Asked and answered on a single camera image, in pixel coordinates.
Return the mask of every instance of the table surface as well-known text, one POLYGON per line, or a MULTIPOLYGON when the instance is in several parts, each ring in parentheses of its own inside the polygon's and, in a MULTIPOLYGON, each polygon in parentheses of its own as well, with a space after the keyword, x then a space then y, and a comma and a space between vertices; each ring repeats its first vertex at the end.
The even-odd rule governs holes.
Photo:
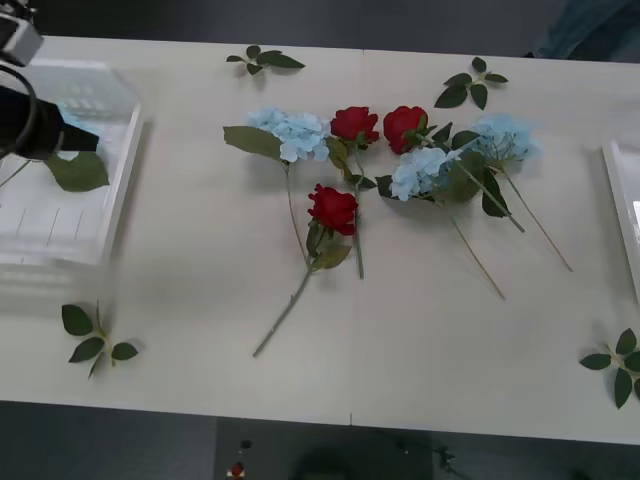
MULTIPOLYGON (((574 273, 508 188, 526 233, 482 214, 479 198, 459 220, 506 302, 445 217, 371 191, 365 280, 354 258, 314 277, 256 360, 304 268, 281 169, 228 147, 222 127, 267 105, 327 117, 421 105, 431 124, 455 128, 481 112, 429 108, 467 56, 287 47, 308 67, 252 78, 224 62, 241 49, 47 38, 41 57, 108 62, 149 115, 120 229, 112 333, 143 349, 87 381, 88 366, 67 364, 77 342, 58 311, 4 314, 1 400, 640 444, 638 400, 618 411, 610 377, 578 363, 638 322, 600 145, 640 107, 640 66, 487 58, 511 81, 487 112, 535 124, 542 154, 515 181, 574 273)), ((383 142, 363 161, 371 177, 397 163, 383 142)), ((302 225, 317 182, 343 188, 328 163, 296 168, 302 225)))

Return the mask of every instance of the gray floor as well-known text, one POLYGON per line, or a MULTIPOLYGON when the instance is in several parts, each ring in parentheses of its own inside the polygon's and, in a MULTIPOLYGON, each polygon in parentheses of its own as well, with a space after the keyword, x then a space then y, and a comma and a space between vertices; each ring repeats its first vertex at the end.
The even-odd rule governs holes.
POLYGON ((565 0, 31 0, 47 34, 522 56, 565 0))

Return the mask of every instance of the leaf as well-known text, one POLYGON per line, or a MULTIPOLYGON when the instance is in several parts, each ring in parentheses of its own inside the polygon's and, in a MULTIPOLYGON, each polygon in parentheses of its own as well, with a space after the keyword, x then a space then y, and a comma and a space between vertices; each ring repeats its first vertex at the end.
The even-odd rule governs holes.
POLYGON ((629 395, 631 395, 631 389, 633 388, 632 383, 631 375, 629 375, 625 370, 619 368, 614 384, 614 397, 616 400, 616 407, 619 409, 627 403, 629 395))
POLYGON ((376 177, 376 183, 378 184, 378 194, 383 198, 391 198, 393 200, 397 200, 397 197, 394 197, 391 194, 391 175, 385 175, 384 177, 376 177))
POLYGON ((506 77, 503 77, 502 75, 498 75, 497 73, 487 73, 487 75, 484 77, 484 79, 487 82, 493 82, 493 83, 508 83, 509 80, 507 80, 506 77))
POLYGON ((436 108, 455 108, 464 103, 467 98, 467 88, 462 85, 451 85, 442 92, 436 100, 436 108))
POLYGON ((349 149, 336 137, 327 137, 326 144, 329 149, 329 159, 331 160, 331 163, 333 163, 333 165, 342 172, 344 179, 349 181, 352 176, 351 170, 349 170, 349 166, 347 165, 349 149))
POLYGON ((449 140, 449 135, 451 135, 452 126, 453 126, 453 122, 447 123, 444 127, 442 127, 440 130, 434 133, 431 139, 434 142, 442 142, 442 143, 446 142, 447 140, 449 140))
POLYGON ((260 55, 258 55, 258 58, 256 58, 256 63, 258 65, 267 65, 265 59, 269 59, 272 56, 280 55, 281 53, 281 50, 267 50, 266 52, 262 52, 260 55))
POLYGON ((462 148, 465 145, 473 142, 479 136, 480 134, 476 132, 462 130, 453 136, 453 139, 451 140, 451 148, 453 148, 454 150, 458 150, 459 148, 462 148))
POLYGON ((473 65, 474 70, 478 73, 483 73, 487 70, 487 62, 482 60, 480 57, 474 58, 471 65, 473 65))
POLYGON ((444 82, 444 84, 447 85, 447 86, 463 85, 463 86, 466 87, 471 82, 473 82, 473 79, 471 78, 471 75, 469 75, 468 73, 459 73, 458 75, 454 75, 449 80, 444 82))
POLYGON ((250 47, 247 47, 247 57, 254 59, 256 58, 258 55, 260 55, 260 47, 258 45, 251 45, 250 47))
POLYGON ((86 339, 73 351, 73 355, 69 359, 69 363, 84 362, 95 357, 104 347, 104 340, 100 337, 91 337, 86 339))
POLYGON ((322 254, 313 261, 313 271, 335 268, 340 265, 349 252, 351 247, 348 245, 333 244, 329 245, 322 254))
POLYGON ((254 65, 253 63, 247 63, 247 71, 251 74, 251 75, 255 75, 256 73, 258 73, 260 70, 262 70, 264 67, 261 67, 260 65, 254 65))
POLYGON ((291 57, 283 55, 280 52, 273 50, 271 52, 264 52, 258 56, 257 62, 260 65, 271 65, 272 67, 280 68, 304 68, 304 64, 294 60, 291 57))
MULTIPOLYGON (((507 207, 507 202, 504 201, 504 197, 502 196, 502 192, 500 192, 500 185, 496 181, 496 177, 493 175, 493 172, 490 168, 484 167, 484 187, 489 190, 489 193, 495 197, 496 200, 504 207, 504 209, 508 212, 509 208, 507 207)), ((482 192, 482 210, 484 213, 489 215, 490 217, 503 218, 506 215, 500 210, 493 200, 487 196, 486 193, 482 192)))
POLYGON ((275 135, 255 127, 222 127, 224 129, 224 141, 232 147, 239 148, 243 152, 280 159, 280 145, 282 142, 275 135))
POLYGON ((580 365, 589 370, 604 370, 611 365, 611 355, 606 353, 594 353, 580 360, 580 365))
POLYGON ((638 345, 638 341, 636 339, 636 335, 633 333, 633 330, 627 328, 620 338, 618 339, 618 344, 616 345, 616 353, 618 355, 629 355, 636 349, 638 345))
POLYGON ((118 343, 114 345, 111 352, 111 358, 114 360, 120 360, 121 362, 129 360, 138 354, 136 347, 127 342, 118 343))
POLYGON ((487 106, 487 96, 489 92, 484 85, 471 85, 471 98, 480 110, 487 106))
POLYGON ((640 372, 640 352, 635 352, 629 355, 624 360, 624 366, 632 372, 640 372))
POLYGON ((95 152, 80 152, 73 160, 63 160, 54 153, 44 163, 67 192, 89 192, 109 185, 107 169, 95 152))
POLYGON ((93 362, 93 365, 91 365, 91 370, 89 370, 89 377, 91 378, 91 376, 93 375, 93 371, 96 369, 96 367, 98 366, 98 363, 100 363, 100 360, 102 360, 104 356, 104 352, 100 352, 100 354, 96 357, 96 361, 93 362))
POLYGON ((478 186, 469 176, 457 167, 461 163, 476 179, 482 181, 484 176, 485 158, 478 152, 464 152, 461 160, 453 163, 449 172, 449 194, 454 202, 467 202, 478 193, 478 186))
MULTIPOLYGON (((353 185, 354 187, 358 184, 358 181, 360 180, 360 175, 353 175, 350 179, 349 179, 349 183, 351 185, 353 185)), ((358 187, 358 189, 361 192, 366 192, 367 190, 371 190, 372 188, 376 188, 377 185, 374 183, 373 180, 364 177, 362 179, 362 182, 360 182, 360 187, 358 187)))
POLYGON ((84 337, 93 332, 91 318, 77 305, 62 306, 62 323, 69 335, 84 337))
POLYGON ((318 245, 318 240, 320 235, 322 235, 323 228, 320 226, 318 221, 314 218, 309 222, 309 231, 307 232, 307 251, 312 258, 318 258, 318 251, 316 250, 316 246, 318 245))

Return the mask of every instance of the red rose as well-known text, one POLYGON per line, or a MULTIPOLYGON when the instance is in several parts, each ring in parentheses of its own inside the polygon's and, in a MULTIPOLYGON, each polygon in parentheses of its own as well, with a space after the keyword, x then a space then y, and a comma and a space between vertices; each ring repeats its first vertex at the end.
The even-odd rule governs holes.
POLYGON ((389 140, 389 146, 393 153, 397 155, 405 153, 408 141, 403 135, 409 130, 418 128, 423 115, 428 121, 427 112, 420 107, 398 107, 384 117, 384 136, 389 140))
POLYGON ((331 133, 343 140, 355 142, 358 133, 363 132, 365 141, 372 143, 380 138, 380 134, 373 131, 377 122, 377 115, 369 115, 369 107, 349 107, 336 112, 336 118, 331 120, 331 133))
POLYGON ((356 208, 356 199, 350 193, 339 193, 330 187, 316 185, 316 194, 309 194, 309 198, 315 202, 309 213, 325 227, 332 228, 342 235, 353 235, 356 232, 353 226, 356 208))

